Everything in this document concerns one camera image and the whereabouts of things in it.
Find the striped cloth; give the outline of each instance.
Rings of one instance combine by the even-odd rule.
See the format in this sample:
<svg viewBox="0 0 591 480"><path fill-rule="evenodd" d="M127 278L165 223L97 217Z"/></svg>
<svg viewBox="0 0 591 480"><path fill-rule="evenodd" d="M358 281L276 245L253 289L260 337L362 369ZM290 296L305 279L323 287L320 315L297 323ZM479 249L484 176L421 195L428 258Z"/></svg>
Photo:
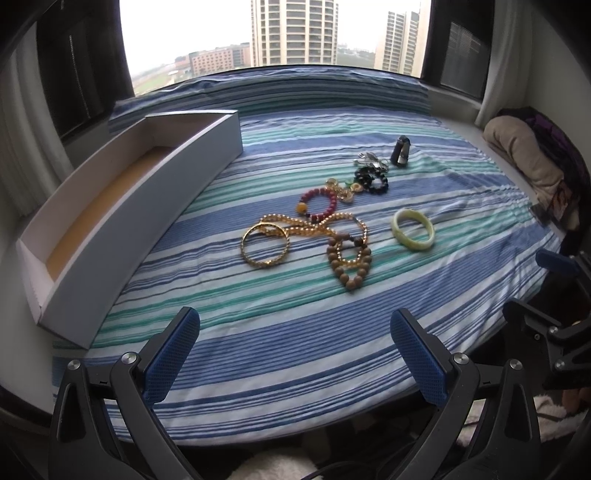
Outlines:
<svg viewBox="0 0 591 480"><path fill-rule="evenodd" d="M430 113L427 89L412 77L380 70L299 65L218 73L117 102L111 133L149 113L238 110L240 117L306 108L373 106Z"/></svg>
<svg viewBox="0 0 591 480"><path fill-rule="evenodd" d="M303 192L328 177L352 177L362 150L387 158L399 135L412 142L410 160L390 170L388 192L338 205L369 228L374 261L360 290L345 292L334 278L326 238L292 237L286 261L274 268L242 260L240 238L262 215L295 215ZM243 119L242 139L244 153L160 239L92 348L55 345L56 392L70 358L114 362L189 305L201 315L201 335L154 407L176 442L243 442L319 427L414 384L389 335L394 309L410 309L451 351L466 351L500 327L504 301L539 286L535 251L558 250L526 195L429 116L372 108L266 114ZM322 200L309 205L322 210ZM433 221L431 250L411 252L393 239L390 219L404 207ZM426 238L422 227L403 226ZM250 248L270 256L281 247L266 239ZM117 434L128 436L118 410L109 405L109 412Z"/></svg>

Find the wooden bead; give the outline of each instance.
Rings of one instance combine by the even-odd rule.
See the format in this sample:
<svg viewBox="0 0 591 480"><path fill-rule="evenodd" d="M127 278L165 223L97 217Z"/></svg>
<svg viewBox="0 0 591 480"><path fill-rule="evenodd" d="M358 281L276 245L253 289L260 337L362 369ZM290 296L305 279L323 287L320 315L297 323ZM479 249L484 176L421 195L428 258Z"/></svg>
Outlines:
<svg viewBox="0 0 591 480"><path fill-rule="evenodd" d="M299 202L295 206L295 211L301 215L305 214L308 211L308 206L304 202Z"/></svg>

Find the white sky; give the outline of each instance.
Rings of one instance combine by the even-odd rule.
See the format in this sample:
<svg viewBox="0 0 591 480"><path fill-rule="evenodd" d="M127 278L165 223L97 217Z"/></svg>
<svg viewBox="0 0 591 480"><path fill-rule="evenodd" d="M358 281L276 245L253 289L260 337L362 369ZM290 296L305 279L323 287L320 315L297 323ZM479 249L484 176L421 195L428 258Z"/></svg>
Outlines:
<svg viewBox="0 0 591 480"><path fill-rule="evenodd" d="M421 0L335 0L339 43L374 51L387 10L419 11ZM196 50L251 39L250 0L120 0L132 75Z"/></svg>

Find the metal screw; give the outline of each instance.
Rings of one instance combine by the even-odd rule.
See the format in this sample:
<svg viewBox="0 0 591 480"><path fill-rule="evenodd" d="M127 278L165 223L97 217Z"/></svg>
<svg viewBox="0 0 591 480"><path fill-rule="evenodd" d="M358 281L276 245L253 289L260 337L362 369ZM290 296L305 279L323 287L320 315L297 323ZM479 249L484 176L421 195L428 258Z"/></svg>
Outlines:
<svg viewBox="0 0 591 480"><path fill-rule="evenodd" d="M121 356L121 361L127 365L134 363L138 359L135 352L127 352Z"/></svg>
<svg viewBox="0 0 591 480"><path fill-rule="evenodd" d="M458 352L453 354L453 361L459 365L466 365L470 359L465 353Z"/></svg>
<svg viewBox="0 0 591 480"><path fill-rule="evenodd" d="M523 364L516 358L512 358L511 360L509 360L509 366L513 370L521 370L523 368Z"/></svg>
<svg viewBox="0 0 591 480"><path fill-rule="evenodd" d="M68 370L78 370L80 368L80 360L72 360L68 364Z"/></svg>

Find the green bangle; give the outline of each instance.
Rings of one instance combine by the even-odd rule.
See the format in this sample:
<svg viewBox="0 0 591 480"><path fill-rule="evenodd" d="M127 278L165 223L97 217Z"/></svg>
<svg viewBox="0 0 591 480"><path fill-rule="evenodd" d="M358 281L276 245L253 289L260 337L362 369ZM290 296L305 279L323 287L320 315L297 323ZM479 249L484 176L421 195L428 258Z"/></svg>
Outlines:
<svg viewBox="0 0 591 480"><path fill-rule="evenodd" d="M398 221L404 218L410 218L412 220L416 220L417 222L422 223L423 226L427 229L429 238L424 242L418 242L404 235L404 233L398 226ZM396 240L398 240L401 244L403 244L410 250L426 250L427 248L431 248L431 246L435 242L435 227L431 223L431 220L429 220L421 212L418 212L416 210L402 209L397 211L394 217L392 217L392 233L396 237Z"/></svg>

